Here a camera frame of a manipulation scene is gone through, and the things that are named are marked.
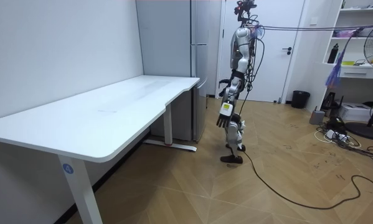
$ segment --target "desk leg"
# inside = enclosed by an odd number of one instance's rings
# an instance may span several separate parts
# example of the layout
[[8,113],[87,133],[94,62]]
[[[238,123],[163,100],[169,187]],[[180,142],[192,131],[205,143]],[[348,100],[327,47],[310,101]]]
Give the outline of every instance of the desk leg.
[[68,185],[84,224],[102,224],[95,195],[83,160],[59,156]]
[[172,143],[171,104],[168,104],[166,106],[166,111],[164,112],[163,117],[164,117],[164,142],[147,139],[144,141],[144,143],[154,144],[158,146],[175,147],[178,149],[185,149],[185,150],[196,152],[197,151],[196,147]]

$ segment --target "box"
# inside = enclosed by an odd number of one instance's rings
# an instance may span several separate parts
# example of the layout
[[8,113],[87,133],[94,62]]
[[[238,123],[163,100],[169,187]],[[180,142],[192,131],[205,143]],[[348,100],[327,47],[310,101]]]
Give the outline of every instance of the box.
[[339,116],[346,121],[368,122],[371,118],[371,108],[361,103],[342,103]]

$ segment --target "black trash can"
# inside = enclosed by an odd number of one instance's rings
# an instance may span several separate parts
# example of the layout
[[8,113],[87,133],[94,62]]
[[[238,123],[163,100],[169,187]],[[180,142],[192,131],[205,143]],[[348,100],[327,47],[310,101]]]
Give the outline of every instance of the black trash can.
[[305,91],[293,91],[293,99],[291,101],[291,106],[298,109],[304,108],[306,102],[308,102],[309,96],[311,96],[311,94]]

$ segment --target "desk top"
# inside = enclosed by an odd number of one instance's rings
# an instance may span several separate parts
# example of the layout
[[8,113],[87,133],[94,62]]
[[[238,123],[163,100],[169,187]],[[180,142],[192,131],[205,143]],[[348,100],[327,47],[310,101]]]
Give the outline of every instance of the desk top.
[[106,162],[198,81],[141,75],[12,114],[0,118],[0,142]]

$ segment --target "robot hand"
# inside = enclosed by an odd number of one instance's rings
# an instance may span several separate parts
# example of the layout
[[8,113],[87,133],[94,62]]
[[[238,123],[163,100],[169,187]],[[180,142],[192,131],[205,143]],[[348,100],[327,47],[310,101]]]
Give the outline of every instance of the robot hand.
[[221,106],[221,110],[219,111],[217,126],[220,128],[221,127],[226,128],[230,123],[230,119],[233,113],[234,113],[233,104],[231,104],[230,101],[223,102]]

